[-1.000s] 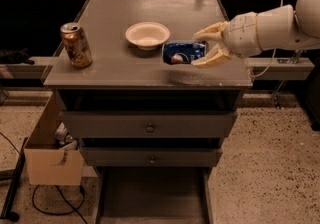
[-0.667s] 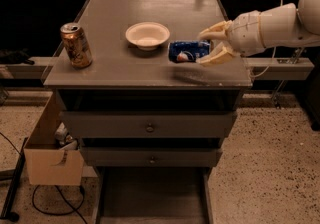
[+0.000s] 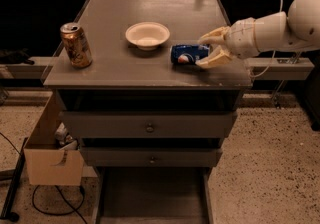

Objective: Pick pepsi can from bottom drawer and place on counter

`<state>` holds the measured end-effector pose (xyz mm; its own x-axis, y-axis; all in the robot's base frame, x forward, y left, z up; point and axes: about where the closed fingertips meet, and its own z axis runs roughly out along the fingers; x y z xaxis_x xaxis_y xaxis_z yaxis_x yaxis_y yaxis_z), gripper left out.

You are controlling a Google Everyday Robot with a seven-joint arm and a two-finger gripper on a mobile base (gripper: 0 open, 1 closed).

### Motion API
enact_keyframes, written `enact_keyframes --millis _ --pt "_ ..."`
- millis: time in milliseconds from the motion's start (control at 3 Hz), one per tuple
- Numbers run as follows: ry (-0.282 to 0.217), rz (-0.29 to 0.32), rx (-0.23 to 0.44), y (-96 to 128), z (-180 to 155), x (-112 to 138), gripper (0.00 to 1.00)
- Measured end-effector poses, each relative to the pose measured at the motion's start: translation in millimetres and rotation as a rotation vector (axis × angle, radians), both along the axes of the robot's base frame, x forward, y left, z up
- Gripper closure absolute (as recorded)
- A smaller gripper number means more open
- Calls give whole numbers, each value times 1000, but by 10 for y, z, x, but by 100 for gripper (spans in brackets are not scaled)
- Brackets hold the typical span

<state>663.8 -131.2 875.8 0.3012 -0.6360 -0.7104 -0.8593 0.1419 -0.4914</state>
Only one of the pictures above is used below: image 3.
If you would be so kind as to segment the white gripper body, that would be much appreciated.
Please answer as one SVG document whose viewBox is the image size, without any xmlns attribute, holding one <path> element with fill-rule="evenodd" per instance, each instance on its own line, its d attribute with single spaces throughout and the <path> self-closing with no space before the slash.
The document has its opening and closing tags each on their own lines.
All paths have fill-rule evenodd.
<svg viewBox="0 0 320 224">
<path fill-rule="evenodd" d="M 255 20 L 247 18 L 235 22 L 225 34 L 225 45 L 232 55 L 248 59 L 259 54 L 254 39 Z"/>
</svg>

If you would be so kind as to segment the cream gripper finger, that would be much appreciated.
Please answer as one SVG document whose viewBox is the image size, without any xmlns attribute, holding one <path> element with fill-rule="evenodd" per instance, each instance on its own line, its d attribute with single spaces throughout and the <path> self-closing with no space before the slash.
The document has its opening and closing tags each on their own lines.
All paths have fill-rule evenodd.
<svg viewBox="0 0 320 224">
<path fill-rule="evenodd" d="M 207 57 L 196 62 L 202 69 L 210 69 L 228 64 L 232 60 L 232 54 L 225 46 L 217 46 Z"/>
<path fill-rule="evenodd" d="M 201 36 L 198 40 L 199 44 L 217 44 L 223 45 L 225 43 L 225 36 L 228 33 L 230 27 L 229 26 L 222 26 L 216 28 L 207 34 Z"/>
</svg>

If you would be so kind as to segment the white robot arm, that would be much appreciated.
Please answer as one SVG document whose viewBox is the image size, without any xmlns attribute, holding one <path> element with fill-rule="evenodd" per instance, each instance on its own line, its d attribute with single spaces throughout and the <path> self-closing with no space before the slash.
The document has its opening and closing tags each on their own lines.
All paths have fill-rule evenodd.
<svg viewBox="0 0 320 224">
<path fill-rule="evenodd" d="M 248 59 L 262 52 L 308 52 L 320 49 L 320 0 L 294 0 L 288 12 L 238 20 L 203 35 L 199 44 L 216 45 L 196 62 L 203 69 Z"/>
</svg>

